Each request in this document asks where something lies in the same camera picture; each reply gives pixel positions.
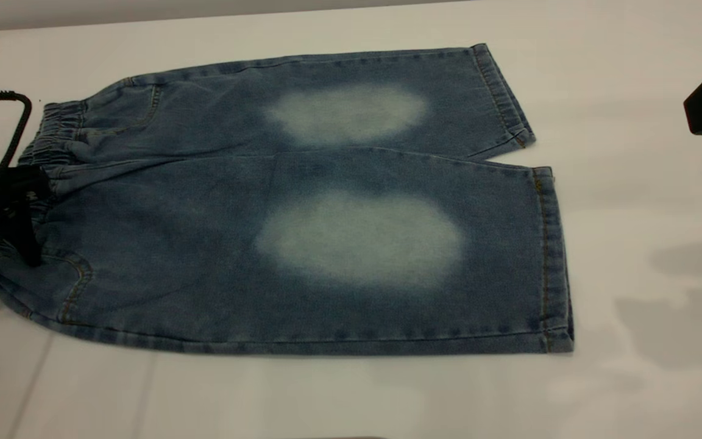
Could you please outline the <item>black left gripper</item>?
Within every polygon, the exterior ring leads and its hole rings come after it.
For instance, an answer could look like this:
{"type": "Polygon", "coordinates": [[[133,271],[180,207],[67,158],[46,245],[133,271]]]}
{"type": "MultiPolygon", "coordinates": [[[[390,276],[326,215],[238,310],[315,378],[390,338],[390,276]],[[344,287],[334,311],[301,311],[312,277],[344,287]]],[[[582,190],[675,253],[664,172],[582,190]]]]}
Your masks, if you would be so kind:
{"type": "Polygon", "coordinates": [[[5,168],[0,175],[0,236],[15,248],[25,264],[40,266],[41,245],[37,242],[30,212],[30,196],[50,194],[48,177],[39,166],[5,168]]]}

